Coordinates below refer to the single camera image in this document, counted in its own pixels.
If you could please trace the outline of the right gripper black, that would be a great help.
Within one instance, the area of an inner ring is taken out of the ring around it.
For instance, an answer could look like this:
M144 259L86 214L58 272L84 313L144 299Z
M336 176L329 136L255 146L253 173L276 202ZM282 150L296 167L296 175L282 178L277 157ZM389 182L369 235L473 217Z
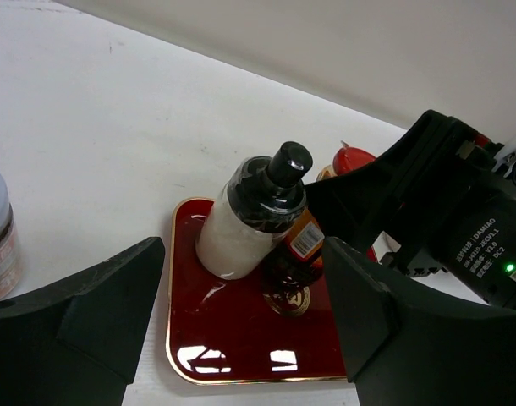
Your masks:
M493 143L466 123L424 112L363 167L308 184L327 237L364 253L381 232L399 245L383 264L409 277L452 273L487 304L516 309L516 165L494 173Z

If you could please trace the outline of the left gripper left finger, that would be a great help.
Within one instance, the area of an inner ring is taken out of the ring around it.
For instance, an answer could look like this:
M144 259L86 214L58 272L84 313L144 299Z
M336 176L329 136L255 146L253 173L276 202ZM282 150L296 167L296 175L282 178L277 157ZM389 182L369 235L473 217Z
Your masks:
M119 405L134 382L165 247L149 237L0 301L0 405Z

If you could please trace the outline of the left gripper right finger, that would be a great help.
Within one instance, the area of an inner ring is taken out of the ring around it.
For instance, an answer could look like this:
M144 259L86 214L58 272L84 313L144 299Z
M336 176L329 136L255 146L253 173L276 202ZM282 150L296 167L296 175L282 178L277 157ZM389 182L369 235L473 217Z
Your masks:
M322 259L361 404L516 405L516 310L427 287L333 237Z

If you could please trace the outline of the red lid sauce jar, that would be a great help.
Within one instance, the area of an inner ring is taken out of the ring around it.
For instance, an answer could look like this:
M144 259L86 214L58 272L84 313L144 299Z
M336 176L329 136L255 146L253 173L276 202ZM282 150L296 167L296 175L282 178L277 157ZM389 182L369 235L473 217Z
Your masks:
M316 179L321 181L359 169L375 157L342 143ZM304 210L283 241L262 262L264 295L286 311L302 305L305 292L322 276L321 247L325 235L309 210Z

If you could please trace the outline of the white bottle black cap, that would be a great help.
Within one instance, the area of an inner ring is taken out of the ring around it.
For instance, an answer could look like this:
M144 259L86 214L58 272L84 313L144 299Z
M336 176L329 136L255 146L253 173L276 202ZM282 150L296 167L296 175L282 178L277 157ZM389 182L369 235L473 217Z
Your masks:
M254 271L283 240L306 207L302 178L313 158L286 141L274 156L244 160L215 199L195 243L211 274L237 280Z

